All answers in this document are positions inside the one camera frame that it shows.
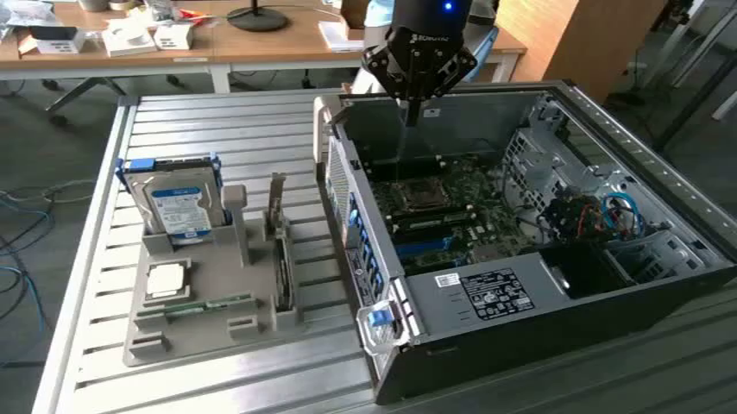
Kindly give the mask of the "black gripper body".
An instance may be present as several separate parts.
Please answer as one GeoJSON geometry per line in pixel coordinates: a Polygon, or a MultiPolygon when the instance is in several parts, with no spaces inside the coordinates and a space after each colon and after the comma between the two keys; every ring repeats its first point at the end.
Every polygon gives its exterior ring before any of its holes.
{"type": "Polygon", "coordinates": [[[413,59],[435,49],[456,52],[464,47],[464,25],[469,12],[467,1],[393,2],[387,44],[407,63],[413,83],[413,59]]]}

